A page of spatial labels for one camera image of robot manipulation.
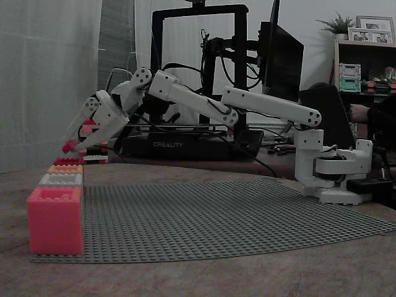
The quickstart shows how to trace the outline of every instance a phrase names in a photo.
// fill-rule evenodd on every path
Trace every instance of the gray curtain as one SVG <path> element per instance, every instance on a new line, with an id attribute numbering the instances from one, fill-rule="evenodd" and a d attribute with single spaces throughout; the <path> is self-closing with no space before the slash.
<path id="1" fill-rule="evenodd" d="M 97 89 L 101 0 L 0 1 L 0 173 L 45 168 Z"/>
<path id="2" fill-rule="evenodd" d="M 99 37 L 98 89 L 105 89 L 114 67 L 136 70 L 134 0 L 103 0 Z M 128 79 L 115 72 L 110 89 Z"/>

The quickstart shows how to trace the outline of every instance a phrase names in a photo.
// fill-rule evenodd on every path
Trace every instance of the picture frame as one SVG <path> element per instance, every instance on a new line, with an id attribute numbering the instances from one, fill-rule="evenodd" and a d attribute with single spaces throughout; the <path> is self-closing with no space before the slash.
<path id="1" fill-rule="evenodd" d="M 394 38 L 391 31 L 374 30 L 370 32 L 371 42 L 376 43 L 394 43 Z"/>
<path id="2" fill-rule="evenodd" d="M 350 41 L 370 42 L 370 32 L 368 29 L 348 28 L 348 39 Z"/>
<path id="3" fill-rule="evenodd" d="M 358 15 L 356 17 L 357 27 L 362 29 L 391 31 L 393 41 L 395 37 L 394 20 L 392 17 L 375 17 L 371 15 Z"/>
<path id="4" fill-rule="evenodd" d="M 348 28 L 348 39 L 351 41 L 394 43 L 391 31 L 370 30 L 363 28 Z"/>

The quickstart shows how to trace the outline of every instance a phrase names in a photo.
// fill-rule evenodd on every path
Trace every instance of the gray lego brick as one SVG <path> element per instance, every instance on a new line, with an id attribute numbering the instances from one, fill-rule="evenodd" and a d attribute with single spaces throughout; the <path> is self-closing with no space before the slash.
<path id="1" fill-rule="evenodd" d="M 396 230 L 396 224 L 322 205 L 274 179 L 212 184 L 89 186 L 83 256 L 32 262 L 142 263 L 301 249 Z"/>

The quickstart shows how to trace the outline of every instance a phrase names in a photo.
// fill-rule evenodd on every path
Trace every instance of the white lego brick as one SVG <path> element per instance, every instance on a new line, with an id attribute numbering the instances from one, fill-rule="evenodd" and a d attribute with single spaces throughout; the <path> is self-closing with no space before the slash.
<path id="1" fill-rule="evenodd" d="M 47 173 L 39 185 L 45 187 L 82 187 L 82 174 L 80 173 Z"/>
<path id="2" fill-rule="evenodd" d="M 84 161 L 99 161 L 99 160 L 109 160 L 109 156 L 84 156 Z"/>
<path id="3" fill-rule="evenodd" d="M 343 64 L 340 63 L 340 75 L 361 77 L 361 65 L 360 64 Z"/>

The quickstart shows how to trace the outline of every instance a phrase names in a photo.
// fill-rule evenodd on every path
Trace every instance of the table surface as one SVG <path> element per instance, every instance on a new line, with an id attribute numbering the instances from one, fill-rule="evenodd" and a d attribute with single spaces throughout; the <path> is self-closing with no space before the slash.
<path id="1" fill-rule="evenodd" d="M 219 260 L 154 264 L 30 263 L 25 201 L 41 170 L 0 174 L 1 296 L 396 296 L 396 235 Z M 89 165 L 86 184 L 257 179 L 242 173 L 148 165 Z M 300 185 L 282 180 L 293 189 Z M 389 221 L 375 203 L 352 207 Z"/>

